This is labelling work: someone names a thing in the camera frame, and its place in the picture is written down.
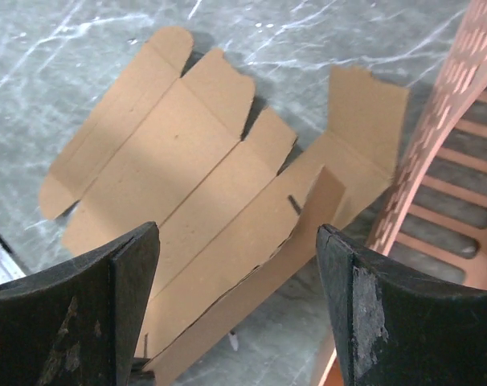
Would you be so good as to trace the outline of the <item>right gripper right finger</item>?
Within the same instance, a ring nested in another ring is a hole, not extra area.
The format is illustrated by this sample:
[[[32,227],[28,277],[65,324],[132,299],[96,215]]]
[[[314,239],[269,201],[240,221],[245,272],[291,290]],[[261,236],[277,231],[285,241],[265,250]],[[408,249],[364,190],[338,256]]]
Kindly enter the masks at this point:
[[[487,385],[487,290],[440,280],[317,230],[317,263],[347,385]]]

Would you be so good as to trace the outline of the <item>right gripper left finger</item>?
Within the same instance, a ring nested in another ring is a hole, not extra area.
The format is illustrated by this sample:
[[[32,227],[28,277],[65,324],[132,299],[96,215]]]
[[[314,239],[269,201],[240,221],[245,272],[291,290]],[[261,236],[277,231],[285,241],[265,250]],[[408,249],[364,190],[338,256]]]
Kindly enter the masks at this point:
[[[0,385],[125,385],[160,253],[158,226],[0,285]]]

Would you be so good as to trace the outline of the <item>cardboard box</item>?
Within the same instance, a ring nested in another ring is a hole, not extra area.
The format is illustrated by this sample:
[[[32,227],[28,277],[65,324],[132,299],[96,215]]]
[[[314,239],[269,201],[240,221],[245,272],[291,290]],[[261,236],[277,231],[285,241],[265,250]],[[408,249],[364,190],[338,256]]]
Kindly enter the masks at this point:
[[[142,46],[51,164],[41,212],[75,214],[62,243],[96,248],[146,221],[161,251],[135,354],[172,384],[391,184],[409,92],[333,66],[329,124],[297,136],[274,109],[248,116],[254,80],[223,51],[193,67],[194,39],[163,27]]]

